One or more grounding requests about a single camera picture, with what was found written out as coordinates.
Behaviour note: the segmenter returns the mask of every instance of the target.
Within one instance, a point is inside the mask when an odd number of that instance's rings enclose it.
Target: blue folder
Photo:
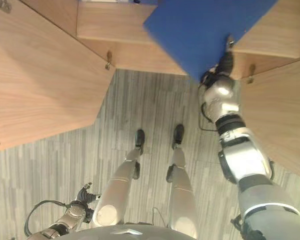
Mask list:
[[[227,37],[239,41],[277,0],[164,0],[145,21],[155,41],[194,79],[214,67]]]

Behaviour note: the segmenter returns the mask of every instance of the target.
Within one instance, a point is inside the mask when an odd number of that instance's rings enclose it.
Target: wooden panel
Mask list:
[[[300,0],[279,0],[235,46],[240,53],[300,57]]]
[[[300,61],[242,84],[242,112],[266,153],[300,175]]]
[[[77,35],[84,39],[150,44],[142,23],[154,6],[80,2]],[[237,44],[236,52],[300,57],[300,0],[279,0]]]
[[[114,67],[18,0],[0,10],[0,150],[92,124]]]
[[[112,64],[118,69],[144,72],[186,75],[181,67],[156,44],[137,44],[126,42],[79,39],[83,44],[102,58],[107,59],[112,52]],[[246,55],[235,53],[234,68],[231,76],[238,80],[246,67]]]
[[[76,36],[78,0],[21,0],[58,27]]]
[[[77,36],[126,43],[152,43],[143,29],[154,5],[129,3],[80,2]]]

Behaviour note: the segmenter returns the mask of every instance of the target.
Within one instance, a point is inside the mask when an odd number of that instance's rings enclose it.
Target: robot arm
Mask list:
[[[229,77],[233,41],[227,44],[215,72],[206,72],[202,77],[206,91],[201,109],[218,131],[223,174],[238,186],[241,235],[247,240],[300,240],[300,212],[290,196],[272,182],[272,165],[233,99],[234,80]]]
[[[55,223],[46,229],[31,234],[28,228],[28,221],[31,213],[39,206],[41,203],[37,204],[34,209],[29,214],[25,225],[24,225],[24,233],[29,236],[28,240],[47,240],[47,239],[55,239],[60,236],[70,234],[76,232],[81,224],[89,223],[93,216],[93,210],[88,208],[88,204],[99,199],[101,195],[95,195],[87,192],[91,183],[87,183],[84,187],[79,191],[76,196],[76,199],[72,201],[70,204],[65,205],[67,207],[64,215],[59,218]]]

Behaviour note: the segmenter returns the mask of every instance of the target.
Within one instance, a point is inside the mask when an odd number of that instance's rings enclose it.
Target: black cable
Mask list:
[[[30,216],[32,215],[32,213],[39,207],[41,206],[42,204],[46,204],[46,203],[52,203],[52,204],[56,204],[58,206],[61,206],[61,207],[66,207],[66,208],[69,208],[71,205],[70,204],[65,204],[63,202],[60,202],[60,201],[55,201],[55,200],[43,200],[41,202],[39,202],[38,204],[36,204],[33,209],[31,210],[31,212],[29,213],[28,217],[26,218],[25,222],[24,222],[24,227],[23,227],[23,231],[24,231],[24,234],[27,236],[27,237],[30,237],[32,235],[32,233],[30,232],[29,230],[29,219],[30,219]]]
[[[239,214],[238,216],[236,216],[235,219],[231,219],[231,220],[230,220],[230,223],[232,223],[233,226],[234,226],[239,232],[241,232],[241,224],[240,224],[240,221],[241,221],[241,214]]]
[[[154,226],[154,222],[155,222],[155,209],[157,210],[157,212],[159,213],[160,215],[160,218],[163,222],[163,225],[166,227],[166,223],[165,223],[165,220],[164,220],[164,217],[161,215],[161,212],[159,211],[159,209],[157,207],[153,207],[152,208],[152,225]]]
[[[200,124],[200,113],[203,114],[203,116],[208,120],[208,122],[212,123],[211,119],[209,119],[205,113],[203,112],[203,109],[201,109],[201,106],[200,106],[200,100],[199,100],[199,92],[200,92],[200,88],[204,86],[203,84],[200,84],[199,87],[198,87],[198,92],[197,92],[197,95],[198,95],[198,127],[200,130],[202,131],[206,131],[206,132],[217,132],[217,130],[214,130],[214,129],[206,129],[206,128],[203,128],[201,127],[201,124]]]

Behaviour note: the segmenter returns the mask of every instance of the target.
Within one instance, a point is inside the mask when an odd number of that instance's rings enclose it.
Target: floor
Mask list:
[[[198,129],[197,85],[185,76],[128,70],[116,71],[92,126],[0,152],[0,239],[25,239],[24,220],[41,200],[68,203],[87,182],[93,182],[94,193],[101,193],[134,146],[138,128],[144,129],[146,142],[141,177],[132,183],[125,221],[150,223],[152,208],[157,207],[167,222],[170,185],[165,177],[178,123],[185,126],[182,148],[195,193],[199,239],[240,239],[230,224],[239,212],[237,189],[223,177],[217,134]],[[300,177],[278,164],[275,169],[274,181],[294,197],[300,210]],[[49,204],[39,208],[30,219],[30,230],[47,227],[62,213],[62,208]],[[154,223],[164,225],[157,212]]]

